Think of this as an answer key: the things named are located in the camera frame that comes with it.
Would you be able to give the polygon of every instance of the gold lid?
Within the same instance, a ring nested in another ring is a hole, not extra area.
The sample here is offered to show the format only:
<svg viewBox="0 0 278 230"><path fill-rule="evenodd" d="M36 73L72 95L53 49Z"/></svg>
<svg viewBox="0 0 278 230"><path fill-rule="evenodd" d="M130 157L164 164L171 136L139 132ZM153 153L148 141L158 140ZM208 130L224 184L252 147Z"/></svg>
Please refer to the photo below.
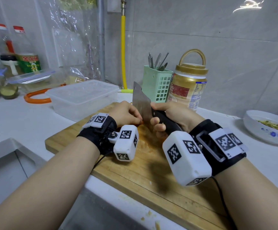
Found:
<svg viewBox="0 0 278 230"><path fill-rule="evenodd" d="M191 52L197 52L201 58L202 58L202 65L200 64L192 64L192 63L183 63L183 59ZM183 54L181 57L179 64L176 65L175 69L177 71L183 72L183 73L190 73L194 75L206 75L208 73L208 69L205 67L206 64L206 58L204 53L201 50L198 49L191 49L188 50Z"/></svg>

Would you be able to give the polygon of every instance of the plastic sheet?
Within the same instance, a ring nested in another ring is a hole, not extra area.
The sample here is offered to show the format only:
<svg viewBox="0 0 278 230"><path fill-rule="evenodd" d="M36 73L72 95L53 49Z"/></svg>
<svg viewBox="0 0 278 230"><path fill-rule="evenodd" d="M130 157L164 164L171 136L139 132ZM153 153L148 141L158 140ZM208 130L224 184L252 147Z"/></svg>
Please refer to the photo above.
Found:
<svg viewBox="0 0 278 230"><path fill-rule="evenodd" d="M39 0L68 76L101 79L96 0Z"/></svg>

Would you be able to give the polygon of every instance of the white bowl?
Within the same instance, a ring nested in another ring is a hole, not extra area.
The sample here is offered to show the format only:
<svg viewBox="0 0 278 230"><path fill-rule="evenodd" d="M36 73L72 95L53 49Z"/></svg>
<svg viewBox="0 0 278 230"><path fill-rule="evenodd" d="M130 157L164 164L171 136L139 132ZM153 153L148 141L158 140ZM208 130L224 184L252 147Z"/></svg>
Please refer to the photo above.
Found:
<svg viewBox="0 0 278 230"><path fill-rule="evenodd" d="M258 120L270 120L272 123L278 124L278 115L259 110L248 110L243 118L245 127L253 135L268 143L278 144L278 130L268 127Z"/></svg>

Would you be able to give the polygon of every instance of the cleaver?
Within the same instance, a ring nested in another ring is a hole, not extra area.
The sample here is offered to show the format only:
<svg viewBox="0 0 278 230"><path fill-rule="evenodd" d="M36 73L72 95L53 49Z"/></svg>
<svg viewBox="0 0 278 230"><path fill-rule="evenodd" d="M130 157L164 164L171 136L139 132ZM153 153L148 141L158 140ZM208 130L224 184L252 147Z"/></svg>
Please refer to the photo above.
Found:
<svg viewBox="0 0 278 230"><path fill-rule="evenodd" d="M166 133L168 135L174 131L183 131L183 129L176 122L166 116L164 111L154 110L151 107L151 100L142 92L142 88L137 82L134 82L133 87L133 106L138 109L144 124L149 129L153 128L150 120L153 117L158 117L160 123L164 123L166 125Z"/></svg>

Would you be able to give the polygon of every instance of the jar with gold lid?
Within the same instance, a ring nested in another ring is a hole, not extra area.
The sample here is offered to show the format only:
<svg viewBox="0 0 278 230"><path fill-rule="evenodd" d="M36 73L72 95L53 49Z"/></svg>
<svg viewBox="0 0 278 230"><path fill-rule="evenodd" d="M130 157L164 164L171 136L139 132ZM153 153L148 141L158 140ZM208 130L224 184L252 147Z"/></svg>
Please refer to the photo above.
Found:
<svg viewBox="0 0 278 230"><path fill-rule="evenodd" d="M184 58L191 52L198 53L202 65L183 63ZM183 54L171 78L167 101L175 101L196 111L205 86L207 84L205 67L206 59L202 51L191 49Z"/></svg>

